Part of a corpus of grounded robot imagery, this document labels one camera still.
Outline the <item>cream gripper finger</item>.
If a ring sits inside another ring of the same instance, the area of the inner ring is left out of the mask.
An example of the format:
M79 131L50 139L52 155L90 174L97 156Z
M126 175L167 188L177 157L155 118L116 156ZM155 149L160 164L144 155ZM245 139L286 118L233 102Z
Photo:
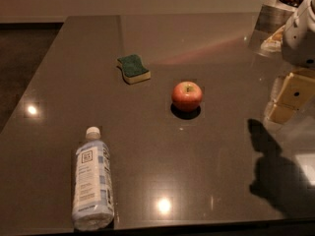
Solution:
M284 124L314 96L315 72L290 72L277 77L267 104L267 119Z
M263 41L261 49L267 52L281 52L284 26L278 28L271 36Z

